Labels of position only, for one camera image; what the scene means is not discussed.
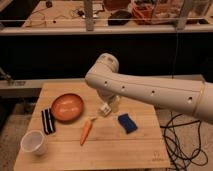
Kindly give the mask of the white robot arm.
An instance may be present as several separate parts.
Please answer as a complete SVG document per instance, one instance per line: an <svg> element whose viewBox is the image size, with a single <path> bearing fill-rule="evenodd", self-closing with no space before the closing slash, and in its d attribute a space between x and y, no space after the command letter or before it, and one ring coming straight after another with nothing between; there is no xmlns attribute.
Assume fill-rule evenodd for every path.
<svg viewBox="0 0 213 171"><path fill-rule="evenodd" d="M85 81L104 101L116 95L165 107L213 124L213 83L130 76L118 73L119 62L103 53L87 72Z"/></svg>

